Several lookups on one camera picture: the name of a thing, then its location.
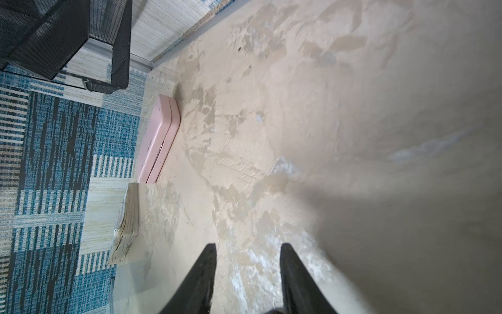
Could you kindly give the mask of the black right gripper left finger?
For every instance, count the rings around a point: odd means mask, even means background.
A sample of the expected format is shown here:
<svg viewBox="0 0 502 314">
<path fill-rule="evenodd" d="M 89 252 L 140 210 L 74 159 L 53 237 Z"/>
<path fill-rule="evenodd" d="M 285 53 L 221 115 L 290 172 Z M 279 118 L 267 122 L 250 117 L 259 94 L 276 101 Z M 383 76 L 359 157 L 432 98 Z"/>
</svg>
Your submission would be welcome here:
<svg viewBox="0 0 502 314">
<path fill-rule="evenodd" d="M 210 313 L 216 266 L 216 244 L 209 243 L 160 313 Z"/>
</svg>

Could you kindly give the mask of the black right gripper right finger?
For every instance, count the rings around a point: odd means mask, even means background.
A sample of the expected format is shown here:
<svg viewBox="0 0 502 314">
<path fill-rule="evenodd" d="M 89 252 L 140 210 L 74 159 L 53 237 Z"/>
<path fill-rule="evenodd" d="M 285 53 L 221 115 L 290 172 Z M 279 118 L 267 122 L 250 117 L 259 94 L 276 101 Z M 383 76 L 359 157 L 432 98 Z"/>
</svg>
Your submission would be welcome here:
<svg viewBox="0 0 502 314">
<path fill-rule="evenodd" d="M 281 245 L 280 267 L 285 313 L 337 313 L 290 243 Z"/>
</svg>

